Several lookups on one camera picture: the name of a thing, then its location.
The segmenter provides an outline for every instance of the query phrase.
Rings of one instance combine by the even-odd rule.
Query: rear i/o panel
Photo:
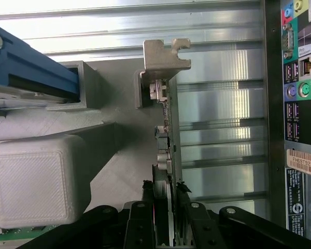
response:
[[[281,0],[287,228],[311,239],[311,0]]]
[[[281,1],[285,149],[311,153],[311,16],[309,1]],[[311,174],[296,163],[287,166]]]

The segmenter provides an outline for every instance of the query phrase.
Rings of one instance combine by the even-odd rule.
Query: usb port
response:
[[[300,114],[300,109],[299,109],[299,105],[297,103],[293,103],[293,117],[294,118],[299,118],[299,114]]]
[[[298,123],[294,123],[294,138],[300,138],[300,125]]]
[[[287,103],[287,118],[292,118],[293,117],[293,108],[292,104]]]
[[[286,65],[286,69],[285,69],[285,73],[286,73],[286,81],[290,81],[292,80],[292,65],[288,64]]]
[[[292,123],[287,123],[287,137],[292,137],[292,132],[293,130],[293,124]]]
[[[299,76],[299,64],[297,62],[294,62],[292,64],[292,78],[298,79],[298,76]]]

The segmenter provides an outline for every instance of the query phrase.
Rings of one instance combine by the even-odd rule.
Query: black mechanical arm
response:
[[[27,248],[171,248],[167,207],[153,195],[153,183],[144,181],[142,201],[121,212],[102,205],[80,220],[61,225],[19,247]],[[176,248],[308,248],[311,241],[243,209],[227,206],[219,214],[191,202],[189,189],[177,185],[174,209]]]

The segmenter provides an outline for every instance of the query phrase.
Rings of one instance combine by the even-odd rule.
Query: metal bracket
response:
[[[144,41],[143,84],[150,84],[157,79],[170,80],[181,70],[190,69],[191,60],[181,60],[177,55],[184,48],[190,48],[189,39],[173,39],[171,49],[164,48],[162,40]]]
[[[144,41],[145,70],[136,72],[134,76],[136,108],[143,107],[143,89],[150,89],[152,100],[167,100],[166,80],[170,80],[181,70],[191,68],[191,60],[181,60],[178,57],[178,51],[184,48],[190,48],[189,39],[173,39],[171,48],[165,48],[163,40]]]

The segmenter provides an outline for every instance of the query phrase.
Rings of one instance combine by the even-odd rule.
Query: white plastic block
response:
[[[0,143],[0,227],[76,221],[90,203],[90,181],[116,152],[113,127]]]

